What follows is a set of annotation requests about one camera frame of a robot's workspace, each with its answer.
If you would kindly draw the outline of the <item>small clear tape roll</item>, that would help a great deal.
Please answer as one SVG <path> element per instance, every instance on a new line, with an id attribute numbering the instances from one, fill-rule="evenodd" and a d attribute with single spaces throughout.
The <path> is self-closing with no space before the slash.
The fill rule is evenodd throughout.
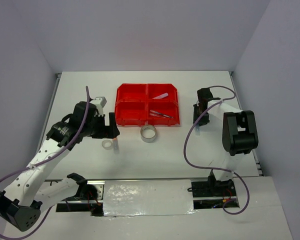
<path id="1" fill-rule="evenodd" d="M 113 142 L 109 139 L 103 140 L 101 145 L 105 150 L 111 150 L 113 148 Z"/>

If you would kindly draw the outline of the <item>orange cap highlighter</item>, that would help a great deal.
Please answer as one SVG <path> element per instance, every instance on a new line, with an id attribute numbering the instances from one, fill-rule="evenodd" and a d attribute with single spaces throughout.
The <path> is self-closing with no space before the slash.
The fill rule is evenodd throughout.
<path id="1" fill-rule="evenodd" d="M 118 138 L 113 138 L 112 139 L 112 143 L 113 143 L 113 149 L 116 153 L 119 152 L 119 141 L 118 141 Z"/>

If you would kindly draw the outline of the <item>blue highlighter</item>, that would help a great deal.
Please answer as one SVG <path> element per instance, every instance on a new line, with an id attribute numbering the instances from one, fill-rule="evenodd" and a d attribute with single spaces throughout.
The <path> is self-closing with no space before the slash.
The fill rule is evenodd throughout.
<path id="1" fill-rule="evenodd" d="M 201 134 L 200 126 L 199 126 L 198 124 L 195 126 L 195 134 L 196 134 L 197 136 L 199 136 L 199 135 Z"/>

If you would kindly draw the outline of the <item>blue pen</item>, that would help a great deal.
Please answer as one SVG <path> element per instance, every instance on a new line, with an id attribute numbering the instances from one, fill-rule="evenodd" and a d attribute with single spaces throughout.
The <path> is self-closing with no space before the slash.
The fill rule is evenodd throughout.
<path id="1" fill-rule="evenodd" d="M 169 116 L 169 115 L 166 115 L 166 114 L 157 114 L 157 113 L 154 113 L 154 112 L 150 112 L 149 115 L 152 116 L 152 117 L 173 119 L 172 116 Z"/>

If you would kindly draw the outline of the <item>pink highlighter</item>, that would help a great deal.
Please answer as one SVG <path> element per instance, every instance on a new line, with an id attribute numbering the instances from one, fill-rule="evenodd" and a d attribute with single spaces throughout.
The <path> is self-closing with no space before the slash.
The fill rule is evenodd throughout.
<path id="1" fill-rule="evenodd" d="M 153 97 L 152 99 L 153 99 L 153 100 L 161 100 L 161 99 L 164 99 L 164 98 L 166 98 L 166 97 L 168 97 L 168 96 L 169 96 L 169 94 L 168 94 L 167 92 L 165 92 L 165 93 L 163 93 L 163 94 L 160 94 L 160 95 L 158 95 L 158 96 Z"/>

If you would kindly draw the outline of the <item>large grey tape roll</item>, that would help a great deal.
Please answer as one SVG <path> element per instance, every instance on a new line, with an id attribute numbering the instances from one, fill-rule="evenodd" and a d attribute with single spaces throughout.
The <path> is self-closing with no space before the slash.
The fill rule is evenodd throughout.
<path id="1" fill-rule="evenodd" d="M 153 125 L 144 125 L 140 129 L 140 138 L 145 143 L 153 143 L 157 138 L 157 129 Z"/>

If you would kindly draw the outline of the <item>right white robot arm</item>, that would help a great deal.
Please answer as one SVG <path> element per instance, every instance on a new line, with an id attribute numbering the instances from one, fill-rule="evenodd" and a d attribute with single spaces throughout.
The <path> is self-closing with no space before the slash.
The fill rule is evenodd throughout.
<path id="1" fill-rule="evenodd" d="M 235 171 L 245 155 L 259 144 L 255 114 L 230 106 L 219 97 L 214 97 L 211 88 L 197 90 L 197 103 L 193 105 L 195 132 L 210 122 L 210 116 L 222 122 L 221 142 L 224 149 L 221 166 L 211 170 L 207 178 L 207 190 L 213 196 L 220 195 L 230 187 Z"/>

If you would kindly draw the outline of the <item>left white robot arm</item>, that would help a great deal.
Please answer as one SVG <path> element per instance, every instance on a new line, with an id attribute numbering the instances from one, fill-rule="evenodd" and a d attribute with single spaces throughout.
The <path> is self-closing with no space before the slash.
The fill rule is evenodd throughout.
<path id="1" fill-rule="evenodd" d="M 29 230 L 39 219 L 41 212 L 67 198 L 81 200 L 97 189 L 77 173 L 70 173 L 61 181 L 40 189 L 57 164 L 65 158 L 83 138 L 114 139 L 118 130 L 115 114 L 109 113 L 109 125 L 105 123 L 104 97 L 89 102 L 81 101 L 73 113 L 55 123 L 46 135 L 37 154 L 26 169 L 0 191 L 0 216 L 21 232 Z"/>

